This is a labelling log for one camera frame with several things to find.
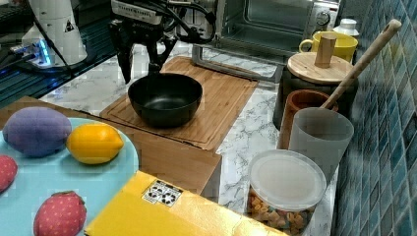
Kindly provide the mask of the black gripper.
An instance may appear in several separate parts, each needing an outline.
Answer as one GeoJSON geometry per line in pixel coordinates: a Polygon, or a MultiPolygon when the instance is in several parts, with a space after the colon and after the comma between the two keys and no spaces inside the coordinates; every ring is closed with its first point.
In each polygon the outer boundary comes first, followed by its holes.
{"type": "Polygon", "coordinates": [[[163,36],[162,13],[146,2],[111,0],[111,22],[108,27],[125,84],[131,81],[133,44],[147,46],[149,75],[156,75],[177,42],[176,37],[163,36]],[[160,39],[164,51],[158,53],[157,42],[160,39]]]}

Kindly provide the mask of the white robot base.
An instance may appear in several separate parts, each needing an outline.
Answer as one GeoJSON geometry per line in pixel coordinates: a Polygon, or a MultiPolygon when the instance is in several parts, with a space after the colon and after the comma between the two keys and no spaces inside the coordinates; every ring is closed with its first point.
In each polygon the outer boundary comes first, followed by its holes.
{"type": "Polygon", "coordinates": [[[22,42],[11,47],[40,70],[75,69],[88,59],[71,0],[8,0],[16,9],[29,7],[33,24],[22,42]]]}

